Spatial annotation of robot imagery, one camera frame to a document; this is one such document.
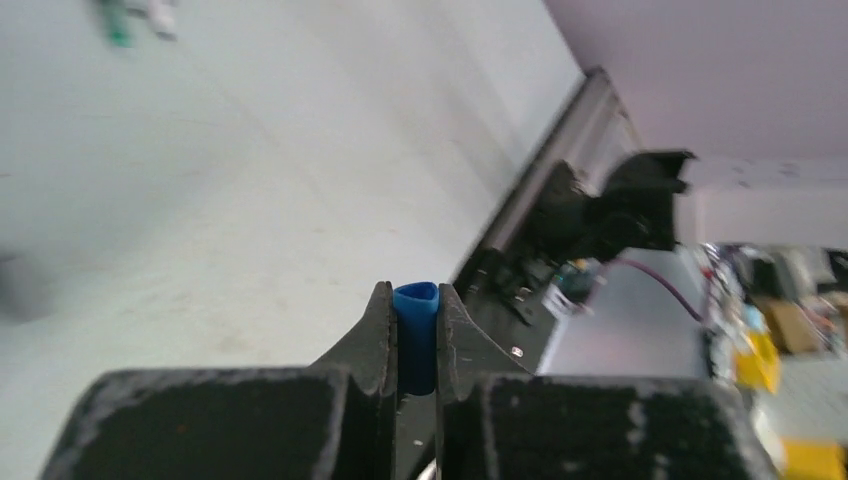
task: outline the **blue object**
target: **blue object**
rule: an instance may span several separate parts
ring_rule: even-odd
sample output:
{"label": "blue object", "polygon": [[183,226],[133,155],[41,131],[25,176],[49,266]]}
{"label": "blue object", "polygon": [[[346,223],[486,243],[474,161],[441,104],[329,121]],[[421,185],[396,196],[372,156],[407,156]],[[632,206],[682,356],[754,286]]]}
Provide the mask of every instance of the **blue object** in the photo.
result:
{"label": "blue object", "polygon": [[753,305],[745,305],[745,323],[747,323],[748,328],[750,328],[754,332],[768,332],[768,327],[766,326],[766,320],[765,317],[763,317],[763,312],[761,312],[759,308]]}
{"label": "blue object", "polygon": [[401,393],[428,395],[436,389],[436,317],[439,287],[419,282],[398,287],[398,385]]}

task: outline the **gray floor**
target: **gray floor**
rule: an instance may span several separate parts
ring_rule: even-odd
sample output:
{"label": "gray floor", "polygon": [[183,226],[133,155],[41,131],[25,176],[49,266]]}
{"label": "gray floor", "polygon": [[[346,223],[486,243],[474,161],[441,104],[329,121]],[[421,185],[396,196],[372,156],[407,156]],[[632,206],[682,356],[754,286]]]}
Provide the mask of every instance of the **gray floor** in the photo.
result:
{"label": "gray floor", "polygon": [[105,370],[308,363],[374,282],[447,280],[580,78],[541,2],[179,14],[115,50],[84,0],[0,2],[0,245],[53,300],[0,319],[4,480]]}
{"label": "gray floor", "polygon": [[762,399],[775,432],[848,445],[848,360],[783,358],[781,368],[777,395]]}

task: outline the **blurry object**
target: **blurry object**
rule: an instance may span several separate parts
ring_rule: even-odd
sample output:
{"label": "blurry object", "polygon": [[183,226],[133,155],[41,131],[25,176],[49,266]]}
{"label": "blurry object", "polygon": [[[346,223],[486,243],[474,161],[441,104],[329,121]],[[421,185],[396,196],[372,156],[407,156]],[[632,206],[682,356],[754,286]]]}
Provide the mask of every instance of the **blurry object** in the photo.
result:
{"label": "blurry object", "polygon": [[844,250],[828,250],[827,257],[833,272],[833,283],[820,286],[822,292],[848,292],[848,252]]}
{"label": "blurry object", "polygon": [[595,275],[600,268],[601,263],[594,258],[569,262],[560,268],[553,283],[569,302],[582,305],[595,284]]}
{"label": "blurry object", "polygon": [[780,357],[768,333],[750,333],[748,348],[736,352],[736,380],[757,390],[777,393],[780,384]]}
{"label": "blurry object", "polygon": [[427,464],[427,467],[418,475],[418,480],[435,480],[437,473],[436,460]]}
{"label": "blurry object", "polygon": [[129,47],[132,40],[123,0],[100,0],[100,5],[109,41],[116,47]]}
{"label": "blurry object", "polygon": [[825,314],[809,309],[804,309],[804,314],[816,326],[819,336],[822,338],[824,350],[836,354],[844,353],[845,341],[843,339],[843,329],[837,327],[834,320],[828,318]]}
{"label": "blurry object", "polygon": [[30,259],[0,254],[0,302],[13,317],[33,320],[49,313],[46,283]]}
{"label": "blurry object", "polygon": [[147,18],[150,28],[161,38],[174,40],[177,38],[177,21],[174,14],[176,0],[120,0],[125,9],[135,15]]}
{"label": "blurry object", "polygon": [[801,249],[801,251],[807,257],[807,266],[816,283],[823,284],[836,281],[836,273],[833,271],[827,250],[809,247]]}
{"label": "blurry object", "polygon": [[753,259],[744,248],[733,249],[727,255],[727,261],[730,264],[736,280],[744,290],[749,290],[753,282]]}
{"label": "blurry object", "polygon": [[825,299],[836,309],[836,315],[839,317],[839,326],[842,327],[840,333],[842,334],[842,343],[844,345],[846,339],[848,339],[848,293],[830,292],[825,295]]}
{"label": "blurry object", "polygon": [[749,293],[756,297],[785,299],[787,291],[778,275],[774,260],[767,257],[751,259],[751,283]]}
{"label": "blurry object", "polygon": [[836,443],[811,443],[803,440],[784,440],[788,468],[783,478],[788,480],[844,480],[845,452]]}
{"label": "blurry object", "polygon": [[153,31],[159,36],[174,39],[177,36],[177,24],[174,18],[173,0],[149,0],[147,18]]}
{"label": "blurry object", "polygon": [[757,402],[756,398],[754,398],[753,403],[754,404],[751,406],[751,424],[754,426],[757,438],[760,439],[760,443],[763,444],[763,448],[768,453],[769,458],[771,458],[771,461],[774,463],[777,471],[785,472],[788,465],[786,447],[783,445],[783,440],[777,432],[774,431],[774,428],[760,405],[760,402]]}
{"label": "blurry object", "polygon": [[774,264],[782,298],[804,304],[809,297],[818,293],[815,282],[796,252],[791,249],[775,249],[768,253]]}
{"label": "blurry object", "polygon": [[792,354],[821,351],[821,338],[798,305],[786,300],[756,297],[754,303],[763,312],[778,350]]}
{"label": "blurry object", "polygon": [[754,305],[753,300],[750,298],[745,299],[744,318],[745,324],[752,332],[768,333],[768,327],[766,326],[766,319],[765,316],[763,316],[763,312]]}

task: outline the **yellow container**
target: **yellow container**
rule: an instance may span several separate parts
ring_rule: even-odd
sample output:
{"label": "yellow container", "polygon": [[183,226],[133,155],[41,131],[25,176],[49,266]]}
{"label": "yellow container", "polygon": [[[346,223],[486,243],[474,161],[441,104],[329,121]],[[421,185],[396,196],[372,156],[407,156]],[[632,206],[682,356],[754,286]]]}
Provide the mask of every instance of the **yellow container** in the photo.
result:
{"label": "yellow container", "polygon": [[751,352],[736,351],[736,381],[776,393],[780,385],[780,356],[768,333],[750,333]]}
{"label": "yellow container", "polygon": [[786,470],[783,480],[846,480],[845,453],[835,443],[783,439]]}

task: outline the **wire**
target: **wire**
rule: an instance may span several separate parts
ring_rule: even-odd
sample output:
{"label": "wire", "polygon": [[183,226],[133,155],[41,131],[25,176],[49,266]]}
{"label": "wire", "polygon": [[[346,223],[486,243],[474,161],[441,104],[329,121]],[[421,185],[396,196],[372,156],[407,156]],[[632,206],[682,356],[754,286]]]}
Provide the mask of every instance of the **wire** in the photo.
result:
{"label": "wire", "polygon": [[653,278],[654,280],[657,281],[657,283],[662,285],[677,300],[678,303],[680,303],[680,305],[684,308],[684,310],[686,310],[686,313],[688,313],[692,318],[694,318],[698,322],[703,321],[703,317],[701,316],[701,314],[699,314],[692,307],[692,304],[690,304],[686,300],[686,298],[683,296],[683,294],[681,294],[680,291],[678,289],[676,289],[674,287],[674,285],[672,285],[668,280],[663,278],[662,275],[660,275],[655,270],[651,269],[650,267],[648,267],[647,265],[645,265],[643,263],[637,262],[635,260],[630,260],[630,259],[627,259],[627,258],[616,258],[614,260],[607,262],[604,265],[603,269],[601,269],[601,272],[598,273],[598,280],[596,280],[595,284],[592,286],[592,291],[589,292],[589,296],[586,298],[586,301],[583,303],[584,306],[588,306],[589,302],[591,302],[594,299],[595,294],[597,293],[598,287],[600,287],[604,283],[604,282],[599,281],[599,280],[604,278],[604,274],[607,271],[609,271],[609,269],[612,268],[615,265],[627,265],[628,267],[635,268],[635,269],[641,271],[642,273],[645,273],[649,277]]}

